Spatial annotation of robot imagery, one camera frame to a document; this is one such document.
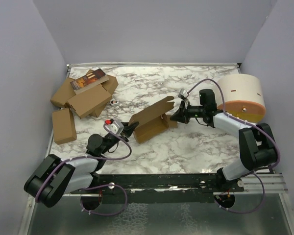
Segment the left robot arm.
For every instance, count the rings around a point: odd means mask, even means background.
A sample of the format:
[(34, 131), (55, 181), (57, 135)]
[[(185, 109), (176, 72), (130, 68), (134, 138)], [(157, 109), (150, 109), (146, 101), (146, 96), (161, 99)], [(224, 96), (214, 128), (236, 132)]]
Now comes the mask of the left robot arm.
[(88, 138), (85, 154), (66, 160), (55, 154), (46, 156), (25, 182), (24, 191), (48, 208), (56, 205), (65, 193), (78, 189), (84, 189), (87, 193), (95, 192), (98, 180), (92, 177), (92, 173), (110, 160), (105, 153), (112, 147), (119, 142), (128, 144), (129, 137), (138, 125), (139, 122), (106, 120), (103, 127), (107, 135), (92, 134)]

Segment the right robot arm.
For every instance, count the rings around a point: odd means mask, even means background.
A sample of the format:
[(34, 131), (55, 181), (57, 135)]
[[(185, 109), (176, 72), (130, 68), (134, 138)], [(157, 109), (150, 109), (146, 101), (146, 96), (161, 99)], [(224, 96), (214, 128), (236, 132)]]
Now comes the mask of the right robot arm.
[(211, 89), (199, 91), (199, 106), (189, 103), (185, 89), (180, 91), (178, 97), (181, 103), (170, 120), (187, 124), (191, 118), (201, 118), (207, 126), (221, 129), (238, 139), (239, 158), (217, 170), (215, 185), (218, 190), (227, 191), (234, 181), (277, 162), (278, 152), (268, 124), (234, 119), (229, 113), (217, 108), (215, 94)]

